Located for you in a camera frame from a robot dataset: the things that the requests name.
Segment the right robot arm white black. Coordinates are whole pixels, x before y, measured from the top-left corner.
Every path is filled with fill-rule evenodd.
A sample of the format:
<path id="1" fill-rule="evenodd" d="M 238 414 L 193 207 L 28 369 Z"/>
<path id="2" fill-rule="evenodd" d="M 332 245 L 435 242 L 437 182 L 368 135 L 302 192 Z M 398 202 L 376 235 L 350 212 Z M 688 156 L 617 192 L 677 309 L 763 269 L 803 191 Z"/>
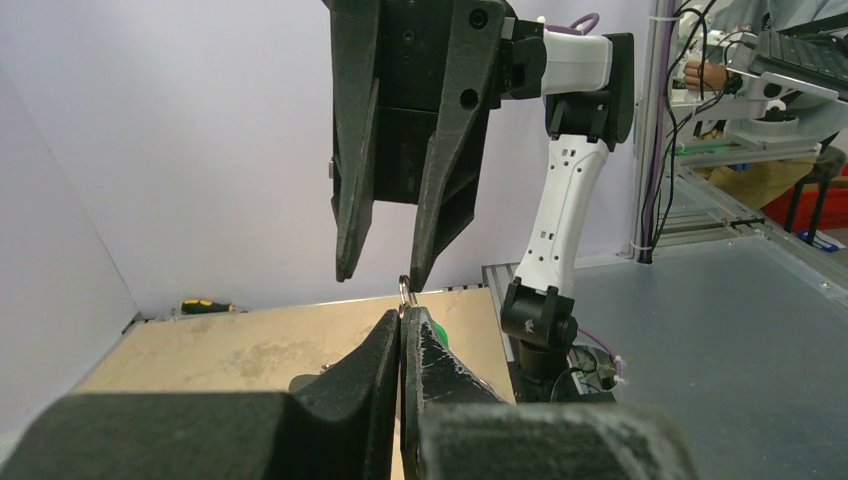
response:
<path id="1" fill-rule="evenodd" d="M 634 38 L 521 19 L 505 1 L 330 1 L 335 270 L 349 280 L 375 202 L 416 209 L 410 291 L 471 223 L 490 113 L 541 99 L 549 138 L 531 238 L 501 304 L 523 401 L 579 396 L 569 354 L 588 203 L 634 113 Z"/>

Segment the metal split keyring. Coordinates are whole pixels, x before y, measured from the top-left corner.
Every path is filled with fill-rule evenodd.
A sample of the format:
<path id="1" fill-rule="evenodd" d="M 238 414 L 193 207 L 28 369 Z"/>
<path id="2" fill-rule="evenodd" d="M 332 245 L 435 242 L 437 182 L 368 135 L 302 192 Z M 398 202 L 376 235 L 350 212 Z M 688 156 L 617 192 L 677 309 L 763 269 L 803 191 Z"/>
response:
<path id="1" fill-rule="evenodd" d="M 398 278 L 399 290 L 399 307 L 401 313 L 418 306 L 416 293 L 411 288 L 410 277 L 406 274 L 400 275 Z"/>

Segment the metal key organizer plate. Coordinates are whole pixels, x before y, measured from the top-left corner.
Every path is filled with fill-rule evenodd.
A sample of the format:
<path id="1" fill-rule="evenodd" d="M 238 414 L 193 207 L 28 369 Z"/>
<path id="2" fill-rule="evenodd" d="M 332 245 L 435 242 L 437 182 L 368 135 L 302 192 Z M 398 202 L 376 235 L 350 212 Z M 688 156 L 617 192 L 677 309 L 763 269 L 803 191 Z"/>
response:
<path id="1" fill-rule="evenodd" d="M 294 395 L 332 392 L 342 384 L 343 374 L 344 370 L 337 364 L 325 364 L 318 372 L 304 373 L 292 378 L 287 392 Z"/>

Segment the green capped key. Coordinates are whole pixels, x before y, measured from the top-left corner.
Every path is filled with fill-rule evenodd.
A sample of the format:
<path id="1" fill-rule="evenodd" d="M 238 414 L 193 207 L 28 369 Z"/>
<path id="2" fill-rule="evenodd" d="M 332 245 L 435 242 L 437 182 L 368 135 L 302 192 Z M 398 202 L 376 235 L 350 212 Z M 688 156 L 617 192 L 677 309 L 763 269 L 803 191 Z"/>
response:
<path id="1" fill-rule="evenodd" d="M 448 333 L 445 330 L 445 328 L 435 320 L 431 320 L 430 324 L 431 324 L 432 330 L 433 330 L 436 338 L 441 342 L 441 344 L 446 349 L 449 349 L 449 337 L 448 337 Z"/>

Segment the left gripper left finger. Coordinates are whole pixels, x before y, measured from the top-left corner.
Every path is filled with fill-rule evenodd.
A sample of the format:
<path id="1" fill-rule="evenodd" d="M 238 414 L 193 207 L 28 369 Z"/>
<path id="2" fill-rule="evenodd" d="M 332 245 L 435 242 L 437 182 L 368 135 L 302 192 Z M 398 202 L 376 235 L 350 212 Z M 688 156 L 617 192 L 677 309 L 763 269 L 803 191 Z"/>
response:
<path id="1" fill-rule="evenodd" d="M 25 431 L 5 479 L 387 479 L 400 316 L 293 392 L 91 393 Z"/>

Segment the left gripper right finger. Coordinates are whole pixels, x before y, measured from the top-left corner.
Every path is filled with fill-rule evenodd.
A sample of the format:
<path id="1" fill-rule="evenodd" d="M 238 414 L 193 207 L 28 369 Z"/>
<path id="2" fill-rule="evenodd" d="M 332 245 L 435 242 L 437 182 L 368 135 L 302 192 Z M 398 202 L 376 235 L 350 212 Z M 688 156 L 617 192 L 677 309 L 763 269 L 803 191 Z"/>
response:
<path id="1" fill-rule="evenodd" d="M 437 337 L 424 307 L 402 314 L 400 451 L 408 479 L 693 479 L 677 427 L 615 402 L 510 404 Z"/>

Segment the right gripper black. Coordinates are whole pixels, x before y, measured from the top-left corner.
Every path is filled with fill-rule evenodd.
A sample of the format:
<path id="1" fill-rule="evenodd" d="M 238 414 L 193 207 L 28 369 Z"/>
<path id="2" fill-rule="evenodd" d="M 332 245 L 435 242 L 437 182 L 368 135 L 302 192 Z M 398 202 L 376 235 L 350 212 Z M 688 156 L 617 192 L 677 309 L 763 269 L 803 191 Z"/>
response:
<path id="1" fill-rule="evenodd" d="M 354 275 L 375 201 L 414 204 L 409 286 L 420 292 L 474 219 L 490 111 L 540 91 L 543 28 L 502 1 L 327 6 L 336 280 Z"/>

